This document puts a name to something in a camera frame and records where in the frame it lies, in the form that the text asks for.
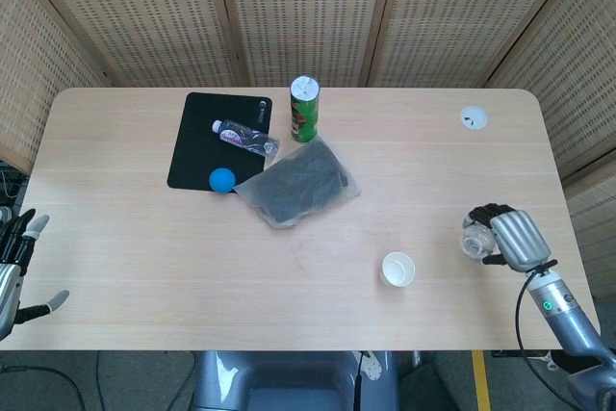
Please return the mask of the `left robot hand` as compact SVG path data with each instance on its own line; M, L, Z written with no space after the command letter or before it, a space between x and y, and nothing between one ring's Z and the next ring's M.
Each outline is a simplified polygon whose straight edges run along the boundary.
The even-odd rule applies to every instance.
M49 301L20 307L20 295L30 266L36 241L46 227L49 216L35 217L30 209L18 216L1 207L1 339L7 338L16 324L23 324L57 311L68 299L69 290L62 290Z

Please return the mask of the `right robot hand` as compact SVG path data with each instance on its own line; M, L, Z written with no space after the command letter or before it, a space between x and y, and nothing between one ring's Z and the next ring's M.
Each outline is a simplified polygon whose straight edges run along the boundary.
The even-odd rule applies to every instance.
M477 206L463 219L462 252L484 266L508 266L526 273L552 255L530 215L507 204Z

